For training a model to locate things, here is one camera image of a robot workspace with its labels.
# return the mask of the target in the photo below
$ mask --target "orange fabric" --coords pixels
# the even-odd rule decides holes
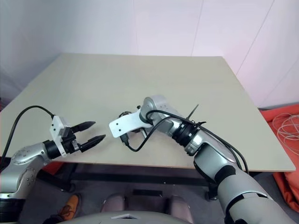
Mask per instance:
[[[282,113],[290,113],[293,115],[299,114],[299,104],[280,107],[273,110],[261,111],[261,114],[268,122],[270,128],[277,136],[277,131],[272,125],[273,119],[282,114]],[[298,141],[287,141],[287,144],[292,147],[299,149]],[[286,153],[294,163],[296,167],[296,171],[294,172],[285,172],[285,173],[274,173],[273,176],[277,182],[277,185],[288,205],[299,212],[299,156],[291,152],[287,147],[283,146]]]

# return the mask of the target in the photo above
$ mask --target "black cable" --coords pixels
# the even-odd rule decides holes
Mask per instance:
[[[171,117],[171,116],[169,116],[169,117],[167,117],[167,118],[164,118],[164,119],[162,119],[162,120],[160,120],[152,129],[151,129],[151,131],[148,133],[148,136],[143,140],[143,142],[140,144],[140,146],[137,148],[137,149],[134,149],[134,148],[132,148],[130,145],[129,145],[129,143],[128,143],[128,141],[127,142],[125,142],[125,145],[129,148],[129,149],[131,149],[133,152],[138,152],[143,146],[144,146],[144,144],[147,142],[147,140],[150,138],[150,136],[153,134],[153,132],[165,121],[165,120],[167,120],[167,119],[170,119],[170,118],[173,118],[173,117]]]
[[[191,125],[194,125],[194,126],[197,126],[199,129],[209,133],[210,135],[212,135],[213,137],[215,137],[217,140],[219,140],[222,144],[224,144],[228,150],[233,154],[235,160],[236,160],[236,163],[238,165],[238,167],[240,169],[242,169],[242,166],[240,164],[240,161],[238,159],[238,157],[236,156],[235,152],[240,156],[240,158],[242,159],[242,162],[244,164],[244,167],[245,167],[245,172],[249,174],[249,170],[248,170],[248,166],[247,166],[247,162],[244,158],[244,156],[235,148],[233,147],[232,145],[230,145],[228,142],[226,142],[225,140],[223,140],[222,138],[220,138],[218,135],[214,134],[213,132],[211,132],[210,130],[208,130],[207,128],[205,127],[202,127],[201,125],[203,124],[203,122],[199,123],[199,124],[195,124],[194,122],[190,121],[190,120],[187,120],[185,118],[182,118],[178,115],[175,115],[175,114],[172,114],[172,113],[169,113],[169,112],[166,112],[166,111],[161,111],[161,110],[151,110],[149,112],[146,113],[145,115],[145,118],[146,120],[150,120],[149,118],[149,114],[151,113],[154,113],[154,112],[157,112],[157,113],[163,113],[163,114],[166,114],[166,115],[169,115],[169,116],[172,116],[173,118],[177,118],[177,119],[180,119],[181,121],[183,122],[186,122],[188,124],[191,124]]]
[[[144,131],[145,135],[148,136],[148,133],[146,132],[145,128],[142,127],[141,129]]]
[[[50,111],[48,111],[46,108],[42,107],[42,106],[38,106],[38,105],[34,105],[34,106],[29,106],[27,108],[25,108],[24,110],[21,111],[21,113],[19,113],[19,115],[17,116],[17,118],[14,120],[14,124],[11,128],[11,131],[9,133],[9,136],[8,136],[8,140],[7,140],[7,143],[5,145],[5,149],[3,151],[3,154],[2,154],[2,158],[1,158],[1,163],[0,163],[0,170],[2,168],[2,164],[5,160],[5,157],[6,157],[6,154],[7,154],[7,151],[8,151],[8,148],[9,148],[9,145],[10,145],[10,142],[13,138],[13,135],[14,135],[14,131],[15,131],[15,128],[21,118],[21,116],[27,111],[27,110],[30,110],[31,108],[39,108],[39,109],[42,109],[44,111],[46,111],[50,116],[51,118],[53,118],[55,115],[53,113],[51,113]]]

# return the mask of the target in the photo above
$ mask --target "brown shoe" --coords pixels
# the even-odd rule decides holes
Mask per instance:
[[[65,206],[61,209],[59,212],[60,217],[64,220],[71,220],[74,217],[76,217],[79,207],[81,205],[81,195],[80,194],[74,194],[72,195]]]

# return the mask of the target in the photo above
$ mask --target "shoe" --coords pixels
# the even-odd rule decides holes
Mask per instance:
[[[113,194],[104,201],[100,212],[124,211],[125,208],[126,198],[121,194]]]
[[[76,217],[79,208],[81,206],[81,195],[74,194],[72,195],[65,206],[59,212],[59,216],[64,220],[71,220]]]

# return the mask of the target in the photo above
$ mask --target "beige table surface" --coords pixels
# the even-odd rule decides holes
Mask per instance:
[[[146,96],[164,95],[171,106],[235,146],[252,171],[291,171],[295,167],[222,57],[111,56],[62,54],[1,113],[1,152],[17,114],[42,105],[71,125],[97,123],[76,134],[79,142],[100,134],[96,147],[59,161],[193,168],[193,158],[171,138],[155,133],[134,153],[114,139],[108,124],[123,111],[136,111]],[[21,118],[8,156],[23,146],[50,139],[49,116],[39,109]],[[142,135],[131,138],[135,147]]]

